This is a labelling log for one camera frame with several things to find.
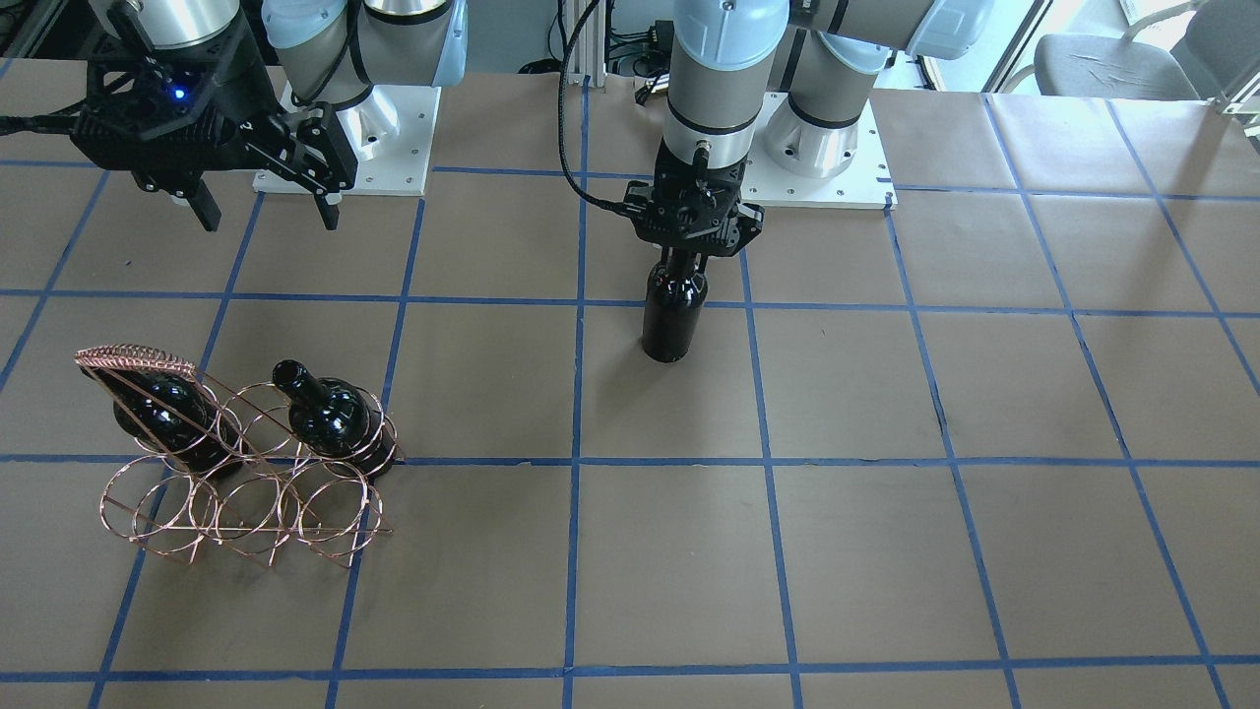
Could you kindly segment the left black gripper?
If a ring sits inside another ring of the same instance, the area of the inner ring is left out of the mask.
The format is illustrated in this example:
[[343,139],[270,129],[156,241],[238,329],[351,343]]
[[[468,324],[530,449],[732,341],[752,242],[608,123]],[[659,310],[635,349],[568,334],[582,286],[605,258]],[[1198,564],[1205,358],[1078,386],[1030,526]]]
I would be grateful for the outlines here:
[[660,144],[654,180],[627,184],[624,217],[640,239],[662,246],[651,269],[653,287],[673,280],[672,248],[680,248],[680,280],[706,287],[706,254],[738,254],[762,232],[764,208],[741,198],[746,166],[747,159],[741,159],[724,167],[709,167],[706,161],[697,167]]

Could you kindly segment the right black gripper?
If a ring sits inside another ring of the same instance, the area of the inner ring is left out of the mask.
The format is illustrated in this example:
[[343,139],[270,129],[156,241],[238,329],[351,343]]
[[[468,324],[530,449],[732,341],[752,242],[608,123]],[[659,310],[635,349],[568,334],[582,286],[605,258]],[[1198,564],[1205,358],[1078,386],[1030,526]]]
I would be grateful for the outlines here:
[[208,171],[286,161],[321,224],[341,219],[358,157],[331,105],[284,112],[244,15],[100,15],[87,93],[69,139],[94,165],[188,201],[207,232],[220,207]]

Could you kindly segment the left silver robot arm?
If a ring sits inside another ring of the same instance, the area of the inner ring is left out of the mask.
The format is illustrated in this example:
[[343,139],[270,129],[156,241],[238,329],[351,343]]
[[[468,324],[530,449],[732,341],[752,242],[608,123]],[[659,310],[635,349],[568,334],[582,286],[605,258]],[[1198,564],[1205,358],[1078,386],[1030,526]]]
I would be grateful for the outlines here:
[[887,59],[958,59],[992,13],[990,1],[677,3],[654,175],[617,207],[662,251],[650,290],[704,288],[707,259],[761,232],[762,208],[742,196],[752,149],[806,179],[839,175]]

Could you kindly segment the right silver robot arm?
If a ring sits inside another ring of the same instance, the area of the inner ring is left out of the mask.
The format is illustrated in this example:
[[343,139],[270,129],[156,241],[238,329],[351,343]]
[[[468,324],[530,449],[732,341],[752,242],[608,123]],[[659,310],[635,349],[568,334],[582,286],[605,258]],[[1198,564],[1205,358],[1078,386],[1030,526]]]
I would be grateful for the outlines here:
[[265,1],[280,98],[239,1],[94,1],[105,35],[84,98],[50,117],[94,165],[186,201],[205,230],[212,171],[265,170],[314,198],[324,228],[365,184],[362,166],[404,152],[399,89],[438,89],[467,67],[464,1]]

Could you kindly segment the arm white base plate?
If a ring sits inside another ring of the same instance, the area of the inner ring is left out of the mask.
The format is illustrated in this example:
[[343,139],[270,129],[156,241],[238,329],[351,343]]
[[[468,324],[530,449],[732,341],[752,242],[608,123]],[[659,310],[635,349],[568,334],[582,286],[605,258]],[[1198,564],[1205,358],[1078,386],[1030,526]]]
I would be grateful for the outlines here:
[[743,201],[761,207],[856,208],[882,210],[897,196],[872,105],[866,105],[853,126],[856,149],[845,170],[832,178],[803,176],[779,165],[765,147],[761,133],[788,94],[767,93],[756,122],[756,139],[743,170]]
[[352,87],[362,99],[336,112],[358,161],[344,196],[423,196],[440,87]]

